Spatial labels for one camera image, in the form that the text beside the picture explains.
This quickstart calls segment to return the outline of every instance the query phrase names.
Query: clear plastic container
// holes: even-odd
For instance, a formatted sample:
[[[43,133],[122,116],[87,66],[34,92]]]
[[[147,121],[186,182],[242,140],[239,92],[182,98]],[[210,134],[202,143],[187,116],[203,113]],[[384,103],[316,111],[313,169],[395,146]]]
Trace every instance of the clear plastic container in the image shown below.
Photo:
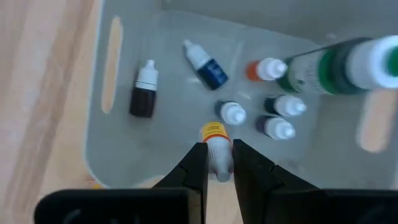
[[[104,0],[86,132],[85,159],[92,176],[105,187],[117,188],[169,173],[196,143],[198,130],[209,121],[219,121],[214,112],[217,100],[229,99],[247,113],[243,125],[226,125],[230,138],[242,139],[301,178],[319,187],[391,188],[397,170],[397,125],[385,151],[375,155],[363,150],[357,134],[366,95],[296,94],[307,110],[297,119],[286,118],[295,128],[293,139],[274,141],[255,129],[256,118],[266,114],[264,99],[285,92],[276,82],[248,80],[249,62],[318,49],[330,43],[324,37],[331,32],[337,37],[332,41],[394,33],[390,27],[396,27],[398,2],[345,1],[344,8],[339,4]],[[376,7],[383,13],[376,13]],[[115,17],[123,25],[123,41],[114,103],[105,114],[101,92]],[[198,79],[184,55],[185,39],[200,44],[229,76],[221,88],[209,91]],[[161,75],[153,117],[140,119],[129,114],[129,103],[136,72],[148,59],[156,61]]]

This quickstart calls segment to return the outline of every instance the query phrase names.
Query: bottle tip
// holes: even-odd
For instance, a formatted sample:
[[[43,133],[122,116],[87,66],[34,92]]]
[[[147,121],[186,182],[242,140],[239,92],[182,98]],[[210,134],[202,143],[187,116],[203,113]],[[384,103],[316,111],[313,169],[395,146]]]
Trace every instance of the bottle tip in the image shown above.
[[[216,174],[217,180],[220,182],[227,182],[229,181],[229,172],[219,172]]]
[[[296,108],[298,111],[304,112],[307,109],[307,106],[303,103],[297,103]]]
[[[154,67],[155,66],[155,60],[148,60],[146,66]]]
[[[286,70],[287,70],[287,66],[286,66],[285,63],[282,62],[282,63],[278,64],[278,66],[276,67],[276,69],[277,69],[278,72],[284,73],[284,72],[286,72]]]
[[[246,119],[246,115],[244,113],[236,113],[234,116],[237,123],[242,123]]]
[[[293,137],[293,136],[295,135],[294,129],[292,129],[292,128],[287,128],[287,129],[285,130],[285,135],[286,135],[287,137]]]
[[[184,47],[189,48],[193,45],[193,43],[191,42],[191,40],[185,39],[182,43],[184,45]]]

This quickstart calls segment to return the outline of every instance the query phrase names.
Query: wooden surface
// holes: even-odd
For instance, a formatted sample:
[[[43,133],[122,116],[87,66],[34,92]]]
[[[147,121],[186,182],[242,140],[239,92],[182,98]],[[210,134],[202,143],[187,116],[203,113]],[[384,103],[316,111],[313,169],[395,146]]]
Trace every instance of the wooden surface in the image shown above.
[[[93,185],[81,150],[99,5],[0,0],[1,224],[30,223],[44,195]],[[207,214],[242,222],[232,183],[210,182]]]

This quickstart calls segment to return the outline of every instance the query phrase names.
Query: large green bottle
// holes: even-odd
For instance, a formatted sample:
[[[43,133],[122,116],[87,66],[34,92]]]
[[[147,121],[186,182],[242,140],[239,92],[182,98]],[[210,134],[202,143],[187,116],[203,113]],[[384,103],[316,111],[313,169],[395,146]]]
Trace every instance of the large green bottle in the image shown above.
[[[289,92],[358,94],[398,88],[398,36],[357,38],[286,59]]]

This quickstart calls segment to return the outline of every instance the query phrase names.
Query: white cap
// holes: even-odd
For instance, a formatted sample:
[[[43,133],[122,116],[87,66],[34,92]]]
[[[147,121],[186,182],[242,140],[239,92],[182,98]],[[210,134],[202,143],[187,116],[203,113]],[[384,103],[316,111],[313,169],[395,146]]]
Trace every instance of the white cap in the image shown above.
[[[290,95],[278,97],[274,108],[282,116],[298,116],[307,110],[307,106],[300,98]]]
[[[221,118],[230,125],[240,125],[246,120],[246,112],[235,102],[224,103],[221,107]]]
[[[209,167],[218,181],[227,182],[230,177],[230,170],[233,166],[232,145],[222,137],[213,137],[207,140],[209,150]]]
[[[285,75],[287,65],[275,58],[265,58],[256,67],[257,76],[265,81],[276,80]]]
[[[193,44],[190,40],[184,40],[183,45],[185,47],[185,54],[195,70],[202,68],[211,60],[211,57],[200,45]]]
[[[354,85],[367,90],[398,88],[398,35],[356,46],[348,56],[347,75]]]
[[[158,73],[155,69],[155,61],[148,60],[147,64],[139,70],[136,87],[156,91]]]
[[[264,124],[264,130],[275,140],[287,140],[296,135],[292,124],[283,118],[271,118]]]

